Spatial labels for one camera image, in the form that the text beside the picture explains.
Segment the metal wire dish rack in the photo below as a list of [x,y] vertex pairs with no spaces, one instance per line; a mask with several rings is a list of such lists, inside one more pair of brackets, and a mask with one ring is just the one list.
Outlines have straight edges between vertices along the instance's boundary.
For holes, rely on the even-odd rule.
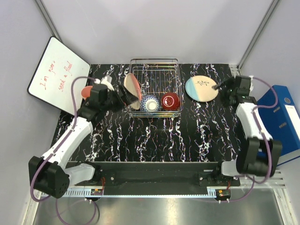
[[[183,110],[183,84],[180,79],[179,62],[176,58],[133,58],[130,60],[130,73],[139,82],[142,100],[157,99],[158,109],[146,111],[144,103],[140,109],[127,108],[132,118],[176,118]],[[161,100],[164,94],[175,93],[179,97],[179,107],[175,110],[163,109]]]

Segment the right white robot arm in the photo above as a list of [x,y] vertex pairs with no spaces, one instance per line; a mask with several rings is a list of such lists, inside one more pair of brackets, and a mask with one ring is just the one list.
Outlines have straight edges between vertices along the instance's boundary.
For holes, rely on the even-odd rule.
[[218,171],[213,173],[214,183],[219,186],[225,185],[230,177],[242,176],[251,180],[262,177],[261,183],[264,183],[274,175],[281,156],[282,143],[269,134],[258,112],[260,108],[274,108],[278,104],[278,95],[270,87],[275,98],[274,104],[259,105],[250,96],[254,79],[254,76],[237,75],[212,86],[213,90],[221,89],[226,103],[235,108],[246,138],[236,160],[220,163]]

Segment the pink rimmed ceramic plate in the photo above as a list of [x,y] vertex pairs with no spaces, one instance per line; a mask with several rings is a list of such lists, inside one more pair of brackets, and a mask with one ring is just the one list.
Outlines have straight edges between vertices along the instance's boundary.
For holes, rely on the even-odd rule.
[[124,78],[123,84],[131,94],[138,98],[138,101],[130,105],[131,108],[134,110],[139,110],[141,107],[142,92],[137,78],[134,76],[134,74],[128,73]]

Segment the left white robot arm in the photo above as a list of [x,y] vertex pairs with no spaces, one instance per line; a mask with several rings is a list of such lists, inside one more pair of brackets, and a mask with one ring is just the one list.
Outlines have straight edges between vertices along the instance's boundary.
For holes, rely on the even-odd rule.
[[92,133],[97,121],[107,111],[118,112],[142,99],[140,92],[134,94],[123,85],[119,90],[109,89],[105,84],[95,84],[89,97],[76,112],[70,127],[60,139],[41,157],[29,161],[30,194],[38,190],[56,199],[61,198],[70,186],[87,181],[95,186],[101,181],[99,167],[89,162],[68,168],[74,151],[86,136]]

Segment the blue white patterned bowl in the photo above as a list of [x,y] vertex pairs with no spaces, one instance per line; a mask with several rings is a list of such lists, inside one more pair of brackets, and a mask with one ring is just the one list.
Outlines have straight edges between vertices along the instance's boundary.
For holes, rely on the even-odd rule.
[[159,99],[154,95],[144,95],[141,100],[142,112],[158,112],[160,110]]

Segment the light pink plastic cup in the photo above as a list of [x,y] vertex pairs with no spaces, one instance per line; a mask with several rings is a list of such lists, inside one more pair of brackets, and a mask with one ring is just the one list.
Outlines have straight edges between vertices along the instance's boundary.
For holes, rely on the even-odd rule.
[[90,97],[90,93],[91,93],[91,90],[92,90],[93,86],[86,86],[82,89],[81,91],[81,96],[82,98],[85,100],[86,98],[89,98]]

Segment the cream and blue plate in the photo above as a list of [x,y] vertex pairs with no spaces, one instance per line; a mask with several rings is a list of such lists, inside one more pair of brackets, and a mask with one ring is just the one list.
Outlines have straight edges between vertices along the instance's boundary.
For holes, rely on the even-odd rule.
[[213,79],[203,75],[196,75],[186,81],[185,90],[193,100],[209,102],[218,95],[218,90],[212,87],[214,85],[216,85],[216,82]]

